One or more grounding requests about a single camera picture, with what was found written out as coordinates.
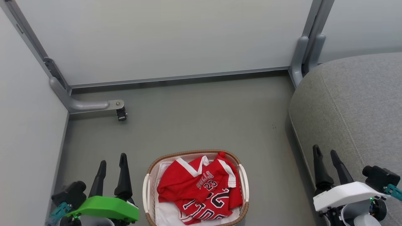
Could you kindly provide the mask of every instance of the basket rim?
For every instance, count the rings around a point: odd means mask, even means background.
[[[241,165],[240,160],[231,152],[228,152],[226,150],[221,150],[221,149],[205,149],[205,150],[192,150],[192,151],[186,151],[186,152],[178,152],[178,153],[173,153],[173,154],[168,154],[168,155],[164,155],[162,157],[159,157],[158,159],[156,159],[151,166],[148,168],[147,174],[150,174],[152,169],[156,166],[156,164],[164,159],[167,158],[171,158],[171,157],[179,157],[179,156],[184,156],[184,155],[190,155],[190,154],[208,154],[208,153],[219,153],[219,152],[224,152],[226,155],[229,155],[230,157],[232,157],[237,164]],[[225,224],[219,224],[216,226],[233,226],[238,224],[240,221],[242,221],[244,219],[244,217],[246,216],[246,213],[248,211],[248,201],[245,203],[244,208],[242,213],[240,214],[240,216],[229,223],[225,223]],[[151,215],[149,213],[145,213],[145,216],[147,218],[148,223],[151,226],[158,226],[151,218]]]

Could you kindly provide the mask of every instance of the white wall panel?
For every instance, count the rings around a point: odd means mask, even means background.
[[[289,66],[312,0],[17,0],[70,85]]]
[[[44,225],[68,112],[1,8],[0,102],[1,225]]]
[[[402,51],[401,0],[335,0],[319,62]]]

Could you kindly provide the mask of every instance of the gray upholstery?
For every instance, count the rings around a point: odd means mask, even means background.
[[[308,73],[297,87],[290,118],[314,181],[312,147],[318,144],[336,184],[330,150],[338,152],[352,177],[378,165],[402,175],[402,53],[331,61]],[[402,226],[402,202],[386,201],[383,226]]]

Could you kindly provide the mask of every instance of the laundry basket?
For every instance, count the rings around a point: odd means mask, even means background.
[[[238,171],[243,197],[243,206],[240,207],[240,213],[237,219],[228,223],[217,224],[216,226],[233,226],[239,223],[246,216],[248,210],[249,188],[246,171],[241,165],[239,159],[234,154],[225,150],[195,150],[162,156],[155,160],[149,167],[142,187],[142,201],[147,220],[151,226],[158,226],[156,223],[155,200],[158,196],[156,188],[158,186],[160,177],[164,172],[164,170],[161,169],[166,169],[168,165],[179,157],[186,162],[190,162],[198,157],[207,156],[209,161],[212,161],[219,152],[225,152],[225,158],[228,159]]]

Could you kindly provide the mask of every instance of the red jersey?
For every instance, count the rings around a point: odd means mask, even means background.
[[[224,156],[219,153],[211,163],[206,156],[174,161],[158,185],[159,202],[174,202],[185,225],[232,214],[243,200],[237,171]]]

